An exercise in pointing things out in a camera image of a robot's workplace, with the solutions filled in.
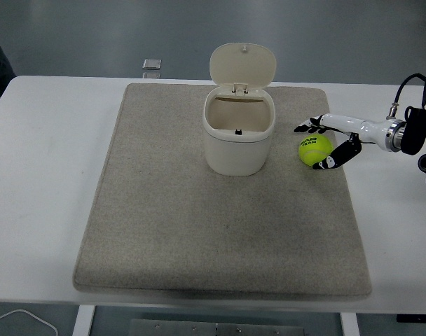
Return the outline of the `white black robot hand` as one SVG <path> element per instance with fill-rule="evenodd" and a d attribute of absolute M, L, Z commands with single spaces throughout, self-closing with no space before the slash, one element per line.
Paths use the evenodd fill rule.
<path fill-rule="evenodd" d="M 384 151 L 393 152 L 392 123 L 373 122 L 336 114 L 311 117 L 294 128 L 297 133 L 319 133 L 328 130 L 349 136 L 348 140 L 336 147 L 322 161 L 314 163 L 313 169 L 336 169 L 353 159 L 362 150 L 362 144 L 375 144 Z"/>

